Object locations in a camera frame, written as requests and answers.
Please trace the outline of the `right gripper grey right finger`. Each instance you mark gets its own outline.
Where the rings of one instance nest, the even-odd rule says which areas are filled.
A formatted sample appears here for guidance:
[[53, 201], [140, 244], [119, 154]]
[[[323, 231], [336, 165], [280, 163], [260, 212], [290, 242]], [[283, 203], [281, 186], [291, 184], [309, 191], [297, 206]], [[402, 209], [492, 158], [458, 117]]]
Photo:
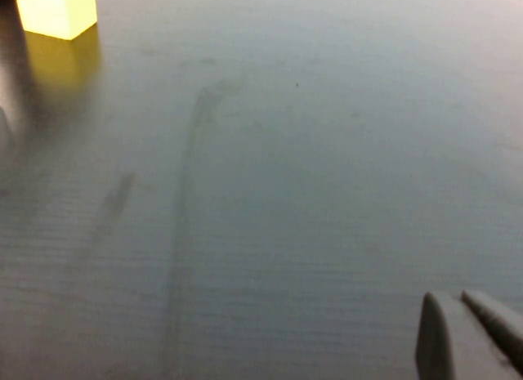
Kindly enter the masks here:
[[522, 375], [522, 314], [479, 291], [463, 290], [461, 300]]

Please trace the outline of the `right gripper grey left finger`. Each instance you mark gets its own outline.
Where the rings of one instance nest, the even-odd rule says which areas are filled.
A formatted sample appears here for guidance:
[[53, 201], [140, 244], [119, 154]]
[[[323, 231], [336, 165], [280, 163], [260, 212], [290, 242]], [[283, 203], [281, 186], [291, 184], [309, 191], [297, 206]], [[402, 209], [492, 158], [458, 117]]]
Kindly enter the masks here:
[[434, 292], [423, 296], [414, 356], [419, 379], [454, 379], [445, 300]]

